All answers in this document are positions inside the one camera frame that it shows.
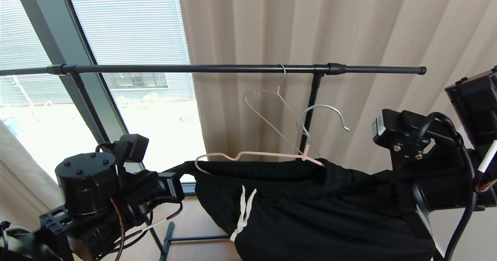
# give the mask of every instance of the tiled floor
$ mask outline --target tiled floor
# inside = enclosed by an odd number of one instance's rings
[[[154,221],[158,221],[177,210],[176,204],[164,204],[154,210]],[[183,211],[173,218],[176,224],[174,237],[195,237],[225,235],[207,215],[197,198],[186,198]],[[169,221],[155,227],[162,240]],[[134,246],[124,250],[121,261],[158,261],[160,252],[151,235],[147,234]],[[114,261],[115,254],[109,254],[103,261]],[[169,251],[167,261],[239,261],[234,244],[230,240],[175,242]]]

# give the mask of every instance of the silver metal hook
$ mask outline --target silver metal hook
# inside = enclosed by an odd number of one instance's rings
[[[332,106],[329,106],[329,105],[314,105],[314,106],[310,106],[308,107],[307,109],[304,110],[304,112],[302,113],[302,117],[300,118],[300,121],[302,122],[302,128],[304,129],[304,133],[306,134],[307,136],[307,144],[309,144],[309,142],[311,141],[311,136],[309,135],[309,131],[306,129],[306,127],[304,126],[304,116],[306,115],[306,113],[312,109],[315,109],[315,108],[328,108],[328,109],[332,109],[334,111],[337,112],[337,114],[339,114],[340,116],[340,120],[342,121],[342,127],[348,132],[350,131],[349,128],[347,128],[345,126],[345,121],[343,120],[343,115],[341,114],[341,112],[337,109],[335,109],[334,107]]]
[[[279,66],[281,66],[281,68],[283,68],[283,78],[280,80],[280,82],[278,82],[278,90],[279,88],[281,87],[281,83],[284,82],[284,80],[286,79],[286,69],[285,69],[285,66],[283,64],[279,64]]]

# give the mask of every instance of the window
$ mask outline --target window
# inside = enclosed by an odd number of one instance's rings
[[[190,64],[179,0],[71,1],[98,64]],[[103,75],[128,130],[150,139],[146,169],[205,153],[190,73]]]
[[[110,89],[167,88],[165,73],[130,72],[105,73]]]
[[[3,70],[51,64],[20,0],[0,0],[0,66]],[[59,77],[0,77],[0,120],[55,181],[55,167],[87,153],[96,141]]]

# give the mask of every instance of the white label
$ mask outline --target white label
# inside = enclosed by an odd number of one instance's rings
[[[376,119],[373,121],[373,124],[371,125],[371,130],[373,130],[373,138],[378,135],[378,127],[376,127]]]
[[[376,127],[379,136],[381,136],[381,134],[383,134],[387,130],[387,128],[385,128],[385,124],[383,123],[383,111],[381,111],[376,118]]]
[[[174,190],[174,185],[172,183],[172,179],[168,178],[167,179],[167,186],[169,186],[169,192],[171,192],[171,196],[174,198],[176,197],[176,190]]]

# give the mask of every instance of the elastic waistband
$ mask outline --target elastic waistband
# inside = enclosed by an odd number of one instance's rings
[[[309,161],[287,162],[211,162],[199,161],[198,165],[211,174],[195,167],[194,161],[169,171],[192,174],[198,183],[247,189],[257,188],[262,197],[316,198],[351,187],[359,176],[369,176],[359,171],[347,170],[326,159],[317,159],[321,167]]]

